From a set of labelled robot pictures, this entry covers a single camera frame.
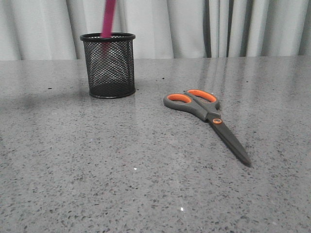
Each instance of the countertop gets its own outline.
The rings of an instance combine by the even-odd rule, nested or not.
[[[0,62],[1,233],[310,233],[311,57],[135,60],[136,93],[86,65]],[[244,166],[163,97],[214,93]]]

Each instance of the scissor pivot screw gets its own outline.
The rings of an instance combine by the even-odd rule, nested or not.
[[[221,124],[223,121],[221,120],[221,119],[219,119],[219,118],[216,118],[216,119],[213,119],[213,123],[214,124]]]

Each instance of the gray scissors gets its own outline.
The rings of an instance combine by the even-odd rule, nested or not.
[[[189,112],[204,122],[208,121],[233,154],[243,164],[251,166],[244,147],[221,119],[221,115],[217,111],[220,107],[219,100],[214,95],[192,89],[184,91],[184,94],[169,94],[164,97],[163,102],[169,108]]]

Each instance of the wire mesh cup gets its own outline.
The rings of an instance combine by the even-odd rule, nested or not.
[[[84,34],[89,94],[102,99],[121,98],[135,93],[133,39],[134,34]]]

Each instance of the pink marker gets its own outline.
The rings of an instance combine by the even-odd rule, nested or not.
[[[112,31],[113,15],[115,12],[116,0],[106,0],[103,29],[101,33],[102,38],[110,38]]]

